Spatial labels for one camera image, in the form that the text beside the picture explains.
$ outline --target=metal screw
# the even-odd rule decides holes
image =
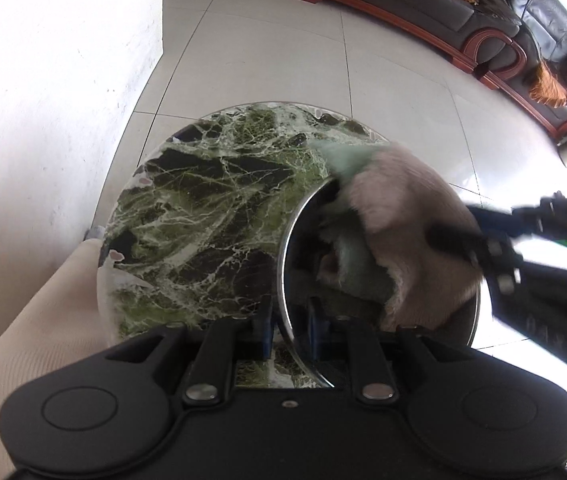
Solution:
[[[492,256],[501,256],[501,254],[502,254],[501,244],[499,243],[498,240],[488,240],[487,241],[487,251]]]
[[[502,294],[507,296],[515,292],[515,280],[508,274],[501,274],[497,276],[497,284],[499,285],[499,290]]]
[[[389,384],[372,383],[366,384],[361,393],[366,399],[387,400],[395,394],[395,390]]]
[[[193,384],[185,391],[185,396],[190,400],[213,400],[217,398],[217,388],[212,384]]]

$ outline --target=marble veining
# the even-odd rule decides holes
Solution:
[[[99,308],[110,341],[163,323],[205,328],[252,314],[275,292],[291,213],[328,175],[310,139],[381,140],[340,114],[299,104],[227,108],[175,133],[135,171],[106,227]],[[240,363],[244,386],[312,386],[276,336],[266,363]]]

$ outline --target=round pad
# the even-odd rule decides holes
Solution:
[[[80,476],[134,462],[159,443],[172,423],[166,394],[143,370],[108,364],[104,372],[79,362],[7,398],[0,434],[17,466]]]
[[[407,407],[420,440],[454,468],[527,476],[567,460],[567,393],[491,358],[437,367]]]
[[[71,388],[52,395],[43,416],[60,430],[86,431],[103,426],[117,411],[117,399],[101,388]]]
[[[481,428],[516,430],[532,422],[537,404],[513,388],[489,386],[470,392],[463,399],[463,412]]]

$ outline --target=pink cloth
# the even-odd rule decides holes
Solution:
[[[479,232],[477,221],[452,187],[403,146],[380,147],[343,193],[359,214],[377,264],[397,285],[382,330],[438,328],[477,292],[481,270],[425,240],[434,222]]]

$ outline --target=white wall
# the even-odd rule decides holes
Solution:
[[[162,0],[0,0],[0,333],[82,240]]]

